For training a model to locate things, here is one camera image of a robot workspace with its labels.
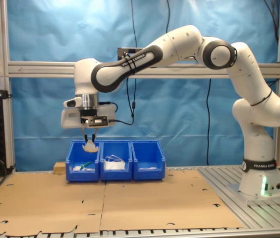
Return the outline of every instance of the wooden block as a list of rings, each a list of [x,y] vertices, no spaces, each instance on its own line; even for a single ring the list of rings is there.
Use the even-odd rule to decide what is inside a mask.
[[[56,162],[54,165],[54,175],[64,175],[66,173],[66,164],[65,162]]]

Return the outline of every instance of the green object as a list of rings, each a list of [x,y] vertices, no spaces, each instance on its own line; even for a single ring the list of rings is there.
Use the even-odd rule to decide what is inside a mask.
[[[80,170],[82,170],[83,168],[87,167],[88,165],[92,164],[91,161],[85,163],[84,165],[80,166]]]

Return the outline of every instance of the white item in bin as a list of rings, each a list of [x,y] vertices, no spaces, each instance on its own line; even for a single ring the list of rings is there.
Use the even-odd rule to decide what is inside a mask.
[[[92,169],[92,168],[83,168],[82,171],[95,171],[95,169]]]
[[[82,148],[86,152],[97,152],[99,149],[98,147],[96,147],[95,143],[92,142],[92,140],[88,140],[86,145],[83,145]]]
[[[75,166],[72,170],[73,171],[80,171],[80,166]]]
[[[115,155],[107,156],[105,157],[104,163],[105,163],[105,170],[125,170],[125,162],[123,159],[119,158],[118,156]]]
[[[156,170],[156,167],[140,168],[140,170]]]

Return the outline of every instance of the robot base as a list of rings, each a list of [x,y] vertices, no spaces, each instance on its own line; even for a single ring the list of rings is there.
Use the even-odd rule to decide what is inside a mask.
[[[246,205],[260,200],[280,199],[280,171],[274,169],[243,172],[240,184],[229,184],[227,187]]]

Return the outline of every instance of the green status light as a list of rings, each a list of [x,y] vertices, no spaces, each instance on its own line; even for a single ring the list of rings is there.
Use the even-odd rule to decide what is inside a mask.
[[[266,183],[267,183],[267,177],[264,176],[263,179],[262,179],[261,196],[263,196],[264,193],[265,193],[265,185],[266,185]]]

